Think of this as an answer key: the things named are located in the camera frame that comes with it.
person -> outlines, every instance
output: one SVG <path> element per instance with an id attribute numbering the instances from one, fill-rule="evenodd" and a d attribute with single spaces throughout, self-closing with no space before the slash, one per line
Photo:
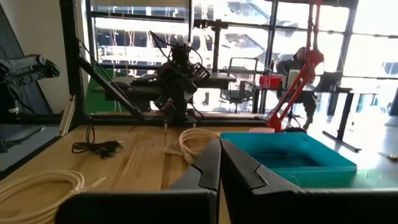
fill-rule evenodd
<path id="1" fill-rule="evenodd" d="M 276 70 L 279 74 L 285 75 L 286 82 L 289 78 L 290 69 L 301 70 L 301 68 L 305 64 L 305 47 L 301 47 L 292 59 L 284 60 L 279 62 L 276 65 Z M 278 98 L 282 97 L 282 93 L 278 93 Z M 300 96 L 298 96 L 296 103 L 303 103 L 304 110 L 307 114 L 307 120 L 303 125 L 303 129 L 307 130 L 313 122 L 313 115 L 315 114 L 315 110 L 317 108 L 317 102 L 315 101 L 315 95 L 311 92 L 303 92 Z"/>

